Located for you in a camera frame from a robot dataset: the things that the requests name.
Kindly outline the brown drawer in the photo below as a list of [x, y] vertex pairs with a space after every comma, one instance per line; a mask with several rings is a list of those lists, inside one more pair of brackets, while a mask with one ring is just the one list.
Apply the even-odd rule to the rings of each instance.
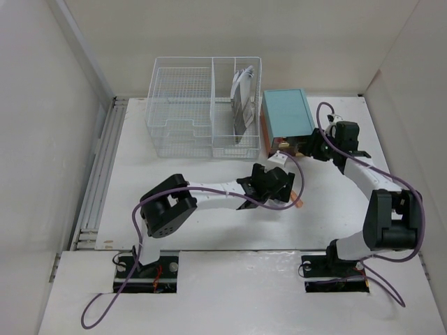
[[293, 137], [275, 137], [268, 151], [268, 157], [271, 157], [277, 151], [286, 152], [294, 157], [304, 156], [300, 148], [307, 143], [305, 136]]

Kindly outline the teal drawer box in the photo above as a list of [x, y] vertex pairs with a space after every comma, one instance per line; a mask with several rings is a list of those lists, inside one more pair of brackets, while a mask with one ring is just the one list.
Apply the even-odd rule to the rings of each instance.
[[275, 137], [305, 136], [315, 129], [304, 89], [265, 90], [260, 113], [266, 154]]

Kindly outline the grey setup guide booklet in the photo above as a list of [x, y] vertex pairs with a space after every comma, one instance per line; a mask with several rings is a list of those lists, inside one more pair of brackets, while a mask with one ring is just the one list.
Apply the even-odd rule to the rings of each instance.
[[233, 76], [233, 85], [230, 91], [230, 101], [233, 111], [233, 128], [235, 144], [239, 144], [245, 134], [251, 112], [249, 107], [251, 76], [237, 71]]

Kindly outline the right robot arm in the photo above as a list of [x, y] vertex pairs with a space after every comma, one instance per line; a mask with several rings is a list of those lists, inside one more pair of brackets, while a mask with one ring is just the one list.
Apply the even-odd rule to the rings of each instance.
[[325, 270], [341, 274], [350, 263], [384, 251], [417, 251], [425, 233], [420, 194], [401, 179], [378, 169], [371, 156], [358, 148], [360, 127], [330, 116], [325, 130], [314, 129], [301, 153], [332, 161], [365, 195], [369, 204], [362, 230], [330, 242], [323, 258]]

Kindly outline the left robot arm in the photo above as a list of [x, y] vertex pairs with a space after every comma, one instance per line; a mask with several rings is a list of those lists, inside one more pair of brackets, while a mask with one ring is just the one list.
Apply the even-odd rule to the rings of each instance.
[[280, 167], [267, 169], [253, 164], [251, 174], [220, 184], [187, 181], [182, 174], [173, 174], [144, 194], [138, 210], [146, 226], [133, 252], [132, 268], [146, 277], [154, 273], [159, 249], [149, 239], [161, 239], [177, 232], [197, 210], [231, 209], [235, 211], [262, 207], [285, 210], [295, 206], [291, 193], [295, 175]]

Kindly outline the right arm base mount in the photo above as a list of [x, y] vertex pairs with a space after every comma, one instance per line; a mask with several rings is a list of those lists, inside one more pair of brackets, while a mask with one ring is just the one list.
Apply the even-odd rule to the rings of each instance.
[[306, 293], [369, 293], [365, 271], [355, 260], [330, 263], [326, 255], [304, 254], [300, 271]]

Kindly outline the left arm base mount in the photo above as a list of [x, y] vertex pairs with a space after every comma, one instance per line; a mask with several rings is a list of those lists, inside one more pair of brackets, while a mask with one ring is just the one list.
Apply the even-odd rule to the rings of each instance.
[[[117, 293], [133, 267], [134, 257], [131, 253], [120, 252], [114, 256], [112, 263], [115, 266], [112, 289]], [[175, 294], [178, 270], [179, 253], [162, 252], [157, 261], [135, 269], [122, 293]]]

